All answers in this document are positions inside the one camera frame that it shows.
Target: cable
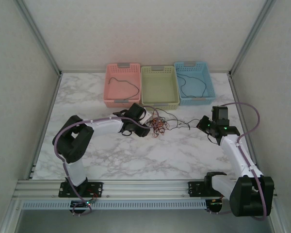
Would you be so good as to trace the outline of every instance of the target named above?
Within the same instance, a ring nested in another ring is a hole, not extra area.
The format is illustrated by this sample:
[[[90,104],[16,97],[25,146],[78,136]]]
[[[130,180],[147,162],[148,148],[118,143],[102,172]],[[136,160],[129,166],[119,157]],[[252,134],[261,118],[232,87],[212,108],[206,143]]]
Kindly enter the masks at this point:
[[[124,132],[122,132],[122,135],[126,136],[126,137],[131,136],[132,135],[132,131],[129,131],[129,132],[130,132],[130,134],[123,134]]]
[[[242,150],[242,148],[241,148],[241,145],[240,145],[240,139],[241,139],[242,137],[244,137],[244,136],[250,134],[251,132],[253,132],[254,130],[256,130],[256,129],[258,128],[258,126],[259,126],[259,124],[260,124],[260,114],[259,114],[258,110],[257,110],[254,106],[252,106],[251,104],[249,104],[249,103],[244,103],[244,102],[233,102],[233,103],[222,104],[221,106],[228,106],[228,105],[232,105],[232,104],[242,104],[242,105],[249,106],[249,107],[251,107],[251,108],[256,112],[256,114],[257,114],[257,116],[258,116],[258,122],[257,122],[257,124],[255,125],[255,127],[253,127],[253,128],[252,128],[251,130],[249,130],[248,132],[243,133],[243,134],[240,135],[240,136],[238,137],[238,139],[237,139],[237,144],[239,145],[239,146],[238,146],[238,149],[239,149],[240,153],[242,154],[243,159],[246,161],[248,167],[250,168],[250,167],[251,167],[251,164],[250,164],[249,160],[247,159],[247,157],[245,156],[245,154],[244,154],[244,152],[243,152],[243,150]],[[267,210],[266,210],[266,203],[265,203],[265,199],[264,199],[264,194],[263,194],[262,187],[261,187],[261,184],[260,184],[260,181],[259,181],[259,179],[258,179],[258,176],[257,176],[256,172],[255,172],[253,169],[250,169],[250,170],[251,170],[251,172],[252,172],[252,174],[253,174],[253,176],[254,176],[256,182],[257,182],[258,190],[259,190],[259,194],[260,194],[261,202],[262,202],[262,206],[263,206],[263,217],[262,217],[262,218],[258,218],[258,217],[254,217],[254,216],[253,216],[252,218],[255,219],[255,220],[258,220],[258,221],[264,221],[264,220],[266,219],[266,217],[267,217]]]
[[[143,120],[143,119],[146,117],[146,113],[147,113],[147,111],[146,111],[145,108],[143,108],[143,110],[144,110],[144,114],[145,114],[145,115],[144,115],[142,118],[140,118],[139,121]]]
[[[93,193],[93,197],[91,199],[89,199],[88,201],[86,201],[87,204],[90,204],[90,203],[94,203],[97,201],[97,198],[98,198],[98,195],[96,193],[94,193],[92,190],[87,190],[87,191],[90,191],[91,193]]]
[[[109,83],[108,84],[110,84],[110,82],[111,82],[111,79],[115,79],[115,80],[117,80],[118,82],[127,82],[127,83],[129,83],[130,85],[133,85],[134,87],[136,87],[137,88],[137,90],[138,90],[138,92],[137,92],[137,94],[136,95],[138,95],[139,94],[139,92],[140,92],[140,89],[136,86],[136,85],[134,85],[134,84],[132,84],[132,83],[130,83],[130,82],[128,82],[127,80],[118,80],[118,79],[116,79],[115,77],[111,77],[110,79],[109,79]],[[131,97],[128,97],[128,98],[126,98],[126,99],[124,99],[124,100],[128,100],[128,99],[130,99],[130,98],[133,98],[133,97],[135,97],[136,95],[133,95],[133,96],[131,96]]]
[[[144,106],[144,107],[152,108],[152,109],[157,113],[157,116],[160,117],[159,112],[158,112],[155,108],[153,108],[152,106]],[[67,176],[68,182],[69,182],[69,184],[70,184],[70,186],[71,186],[73,192],[74,192],[74,193],[77,195],[77,197],[81,200],[81,202],[78,202],[78,203],[76,203],[76,204],[73,206],[73,208],[72,208],[72,214],[73,214],[73,215],[75,214],[75,212],[74,212],[75,208],[76,208],[79,204],[81,204],[81,203],[86,203],[87,201],[86,201],[83,197],[81,197],[81,195],[76,191],[76,189],[75,189],[75,187],[74,187],[74,185],[73,185],[73,183],[72,183],[72,180],[71,180],[71,178],[70,178],[70,176],[69,176],[69,172],[68,172],[68,170],[67,170],[67,166],[66,166],[66,164],[65,164],[65,159],[59,155],[58,150],[57,150],[57,143],[58,143],[58,140],[59,140],[59,138],[63,135],[64,132],[66,132],[67,130],[69,130],[69,129],[71,129],[71,128],[77,126],[77,125],[87,124],[87,123],[93,123],[93,122],[102,121],[102,120],[112,120],[112,119],[130,120],[130,121],[132,121],[134,124],[138,125],[138,126],[141,127],[141,128],[144,128],[144,129],[152,129],[152,128],[154,128],[154,127],[157,126],[157,124],[154,125],[154,126],[151,126],[151,127],[143,126],[143,125],[139,124],[137,121],[135,121],[135,120],[133,120],[133,119],[131,119],[131,118],[128,118],[128,117],[123,117],[123,116],[106,117],[106,118],[95,119],[95,120],[83,120],[83,121],[80,121],[80,122],[73,123],[73,124],[67,126],[66,128],[62,129],[62,130],[57,134],[57,136],[56,136],[56,138],[55,138],[55,141],[54,141],[54,152],[55,152],[55,155],[57,156],[57,158],[59,158],[59,159],[63,162],[63,167],[64,167],[64,171],[65,171],[65,173],[66,173],[66,176]],[[87,214],[91,213],[91,212],[92,212],[92,208],[91,208],[91,206],[88,205],[88,208],[89,208],[89,210],[90,210],[89,212],[81,213],[81,214],[79,214],[79,216],[84,216],[84,215],[87,215]]]
[[[177,73],[177,76],[178,76],[179,78],[181,78],[181,79],[184,80],[184,84],[180,87],[180,90],[181,90],[181,92],[182,92],[182,93],[183,93],[187,98],[189,98],[189,97],[198,98],[198,97],[196,97],[196,96],[187,96],[187,95],[183,92],[182,87],[186,84],[186,80],[185,80],[183,77],[180,77],[179,75],[181,75],[181,76],[185,76],[185,77],[188,77],[188,78],[192,78],[192,79],[197,79],[197,80],[201,81],[201,82],[205,85],[205,89],[204,89],[203,94],[202,94],[202,96],[201,96],[200,98],[202,98],[202,97],[204,96],[204,93],[205,93],[206,88],[207,88],[207,85],[206,85],[206,83],[205,83],[204,81],[202,81],[201,79],[196,78],[196,77],[191,77],[191,76],[188,76],[188,75],[185,75],[185,74],[179,74],[179,73]]]
[[[157,127],[153,128],[152,136],[154,138],[157,138],[160,134],[164,135],[166,130],[171,131],[171,130],[176,129],[176,128],[178,128],[178,129],[180,129],[180,128],[189,128],[189,130],[191,129],[192,126],[190,126],[188,123],[186,123],[186,122],[184,122],[182,120],[179,120],[174,114],[168,113],[168,112],[166,112],[165,110],[163,110],[161,108],[157,108],[157,110],[161,110],[161,111],[165,112],[166,114],[172,115],[175,119],[166,120],[166,118],[163,117],[163,116],[154,117],[155,113],[153,112],[153,119],[148,121],[147,124],[153,126],[158,121]],[[177,121],[177,125],[170,129],[170,125],[168,124],[169,121]]]
[[[215,143],[215,142],[211,141],[211,139],[209,138],[209,134],[207,134],[207,138],[208,138],[208,140],[209,140],[211,143],[218,145],[218,143]]]
[[[185,124],[190,124],[192,121],[194,120],[200,120],[200,119],[193,119],[193,120],[190,120],[189,122],[185,123]]]

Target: white marble table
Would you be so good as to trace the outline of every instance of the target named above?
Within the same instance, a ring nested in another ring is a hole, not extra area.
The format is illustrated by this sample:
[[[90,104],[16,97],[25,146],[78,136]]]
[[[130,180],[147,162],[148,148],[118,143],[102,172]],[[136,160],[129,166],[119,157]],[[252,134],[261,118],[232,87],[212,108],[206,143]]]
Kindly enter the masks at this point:
[[[107,108],[102,100],[104,73],[65,73],[48,124],[33,179],[62,180],[62,162],[55,156],[52,139],[72,115],[85,119],[106,117],[121,109]],[[211,74],[217,99],[212,105],[180,106],[169,111],[178,119],[190,121],[203,115],[211,117],[211,107],[233,102],[226,74]],[[242,133],[236,107],[229,106],[230,125]],[[162,116],[171,118],[162,111]],[[208,171],[224,171],[233,177],[231,164],[221,148],[208,141],[207,135],[195,128],[167,131],[153,138],[139,138],[120,133],[92,139],[83,164],[89,179],[110,180],[175,180],[202,179]]]

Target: pink plastic basket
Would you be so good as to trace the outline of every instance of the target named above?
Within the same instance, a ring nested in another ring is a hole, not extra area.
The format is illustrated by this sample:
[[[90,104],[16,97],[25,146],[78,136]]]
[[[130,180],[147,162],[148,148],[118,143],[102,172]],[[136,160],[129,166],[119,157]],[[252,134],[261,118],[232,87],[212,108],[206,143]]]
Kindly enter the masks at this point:
[[[103,101],[108,108],[131,107],[139,103],[141,72],[138,63],[107,65]]]

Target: yellow basket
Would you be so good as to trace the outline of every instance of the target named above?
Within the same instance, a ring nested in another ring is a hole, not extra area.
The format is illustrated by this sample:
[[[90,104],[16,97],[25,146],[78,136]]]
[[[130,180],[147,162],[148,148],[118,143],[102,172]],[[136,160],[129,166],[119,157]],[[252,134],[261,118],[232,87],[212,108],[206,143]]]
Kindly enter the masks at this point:
[[[180,99],[175,67],[141,67],[141,99],[143,105],[163,110],[177,109]]]

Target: robotic arm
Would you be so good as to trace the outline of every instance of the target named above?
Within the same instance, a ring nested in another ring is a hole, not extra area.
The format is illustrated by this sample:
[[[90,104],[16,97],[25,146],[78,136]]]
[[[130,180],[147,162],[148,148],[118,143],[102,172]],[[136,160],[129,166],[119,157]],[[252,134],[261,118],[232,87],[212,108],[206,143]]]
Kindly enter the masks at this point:
[[[240,133],[235,126],[229,125],[227,107],[214,106],[212,120],[203,116],[197,128],[217,140],[238,177],[235,183],[223,172],[210,172],[205,177],[206,187],[225,196],[235,216],[268,216],[274,182],[271,177],[263,176],[246,150],[240,150],[243,144],[238,140]]]
[[[128,119],[112,119],[112,117],[125,117],[139,122],[142,115],[144,115],[142,119],[145,121],[147,111],[138,104],[134,103],[129,110],[113,113],[108,120],[98,122],[91,121],[89,124],[76,125],[75,127],[65,131],[59,137],[57,142],[57,150],[59,154],[65,158],[65,167],[75,187],[87,182],[81,158],[83,157],[91,138],[107,133],[122,133],[122,135],[126,135],[123,134],[125,131],[130,134],[134,132],[139,137],[145,137],[150,132],[149,128],[141,128]],[[79,118],[77,115],[72,116],[60,131],[69,125],[81,121],[83,121],[83,119]],[[55,144],[57,135],[53,139],[53,145]]]
[[[229,200],[231,210],[235,216],[269,215],[273,199],[274,182],[271,177],[263,176],[246,151],[240,151],[239,146],[242,144],[242,142],[238,143],[240,133],[235,126],[229,125],[227,115],[227,107],[214,106],[212,109],[212,120],[207,116],[203,116],[197,128],[217,140],[217,144],[221,146],[228,156],[238,180],[236,183],[233,182],[223,172],[209,172],[205,176],[204,185],[202,186],[205,187],[208,193],[218,191],[225,196]],[[88,121],[88,124],[81,123],[78,125],[77,123],[83,120],[78,116],[72,116],[60,132],[72,124],[75,124],[75,126],[66,130],[58,138],[57,151],[65,158],[64,167],[69,174],[71,185],[74,186],[73,191],[76,190],[82,197],[90,197],[92,195],[86,193],[86,190],[89,186],[97,185],[88,183],[81,160],[92,137],[106,133],[122,133],[122,135],[127,135],[124,134],[126,131],[130,134],[134,132],[139,137],[145,137],[150,129],[143,123],[150,116],[144,108],[135,103],[129,110],[113,113],[109,119],[98,122]],[[133,123],[133,121],[139,122],[144,128]],[[53,144],[55,144],[57,135],[53,140]],[[62,183],[59,196],[72,197],[61,195],[62,189],[67,189],[68,192],[66,193],[69,195],[73,193],[68,181]]]

